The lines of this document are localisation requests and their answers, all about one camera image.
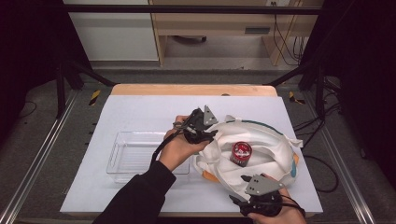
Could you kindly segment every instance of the person's arm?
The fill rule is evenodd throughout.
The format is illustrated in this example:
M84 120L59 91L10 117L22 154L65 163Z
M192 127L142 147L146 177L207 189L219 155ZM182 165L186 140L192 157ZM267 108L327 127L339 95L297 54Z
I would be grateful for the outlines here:
M286 189L280 189L279 193L281 195L290 197ZM295 204L292 200L288 198L283 198L283 203ZM248 217L254 220L257 224L305 224L305 218L301 212L295 208L283 206L282 210L276 217L265 217L257 213L249 213Z
M166 166L155 161L147 172L134 176L93 223L155 223L175 180Z
M186 118L177 116L176 121L182 122ZM168 131L164 139L175 131ZM155 223L163 207L165 194L176 181L172 171L207 144L208 141L189 144L183 134L175 137L163 148L159 160L144 174L134 176L93 223Z

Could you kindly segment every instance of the desk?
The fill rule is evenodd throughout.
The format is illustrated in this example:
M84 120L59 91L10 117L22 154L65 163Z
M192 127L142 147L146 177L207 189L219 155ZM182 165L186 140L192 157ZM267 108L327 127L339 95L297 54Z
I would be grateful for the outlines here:
M269 7L271 2L279 7L321 7L323 0L149 0L151 5L187 5L187 6L253 6ZM286 53L286 42L290 36L307 36L317 20L316 15L278 15L254 14L174 14L153 13L152 21L160 64L163 64L166 39L169 35L259 35L273 65L282 60Z
M282 98L273 87L234 85L118 85L108 97L91 143L78 169L61 212L74 216L102 212L122 185L106 173L106 165L118 132L161 131L172 128L178 114L188 115L197 106L209 105L222 121L227 114L267 123L294 138ZM309 213L322 208L299 148L299 176L290 195ZM240 217L239 207L221 184L203 179L192 167L178 176L166 194L160 216Z

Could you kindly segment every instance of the electrical outlet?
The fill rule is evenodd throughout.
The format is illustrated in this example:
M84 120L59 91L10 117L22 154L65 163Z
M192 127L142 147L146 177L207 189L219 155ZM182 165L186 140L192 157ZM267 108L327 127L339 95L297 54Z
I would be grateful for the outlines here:
M290 0L267 0L266 7L287 7Z

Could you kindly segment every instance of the black sleeve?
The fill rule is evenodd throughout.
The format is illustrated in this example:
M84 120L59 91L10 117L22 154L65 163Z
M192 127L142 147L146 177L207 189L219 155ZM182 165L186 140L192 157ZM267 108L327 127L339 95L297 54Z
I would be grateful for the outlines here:
M155 223L175 181L172 172L155 161L147 172L134 176L120 189L93 223Z

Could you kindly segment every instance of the orange tab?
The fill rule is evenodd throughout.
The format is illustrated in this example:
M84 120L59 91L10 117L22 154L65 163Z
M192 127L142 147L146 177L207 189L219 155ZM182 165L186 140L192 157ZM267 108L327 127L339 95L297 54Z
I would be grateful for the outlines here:
M293 158L294 158L294 162L296 163L296 165L298 164L298 160L300 159L296 153L293 154Z
M218 178L210 174L208 171L203 171L202 177L213 182L219 182Z

